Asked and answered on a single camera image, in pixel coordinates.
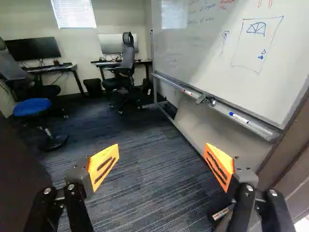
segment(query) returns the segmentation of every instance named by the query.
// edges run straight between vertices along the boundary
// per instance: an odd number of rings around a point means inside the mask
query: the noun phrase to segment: red handwriting
[[[220,4],[231,4],[234,3],[235,0],[220,0]]]
[[[219,8],[220,8],[221,10],[227,11],[227,8],[225,7],[225,5],[226,5],[226,4],[232,4],[232,3],[234,3],[234,2],[235,2],[235,0],[220,0],[220,6],[219,6]]]
[[[269,7],[269,9],[272,7],[272,2],[273,2],[273,0],[268,0],[268,7]],[[262,5],[262,0],[259,0],[259,4],[257,5],[257,7],[261,7],[261,5]]]
[[[223,4],[220,5],[220,9],[224,10],[224,11],[227,11],[227,8]]]

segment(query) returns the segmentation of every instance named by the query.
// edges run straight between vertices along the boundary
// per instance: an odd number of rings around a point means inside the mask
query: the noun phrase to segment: chair headrest
[[[6,49],[6,45],[4,40],[0,37],[0,51],[4,51]]]
[[[125,45],[134,47],[134,38],[132,33],[129,32],[124,32],[122,35],[122,41],[124,42]]]

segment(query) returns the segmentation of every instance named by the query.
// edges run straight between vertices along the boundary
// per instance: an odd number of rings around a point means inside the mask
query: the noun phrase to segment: window
[[[162,0],[162,29],[186,28],[187,15],[184,1]]]
[[[59,29],[96,28],[91,0],[51,0]]]

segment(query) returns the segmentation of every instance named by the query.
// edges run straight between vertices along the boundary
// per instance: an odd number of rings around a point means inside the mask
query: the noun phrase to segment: computer monitor
[[[5,44],[16,61],[61,57],[54,37],[6,40]]]
[[[123,51],[123,34],[100,34],[98,39],[100,42],[101,50],[103,54],[121,53]],[[134,38],[134,50],[139,52],[139,42],[137,34],[132,34]]]

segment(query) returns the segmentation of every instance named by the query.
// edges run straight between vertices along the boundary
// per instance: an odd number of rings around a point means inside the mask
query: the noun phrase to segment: silver monitor
[[[132,35],[134,38],[135,52],[138,52],[139,42],[137,34]],[[99,34],[98,39],[103,54],[121,53],[123,50],[122,34]]]

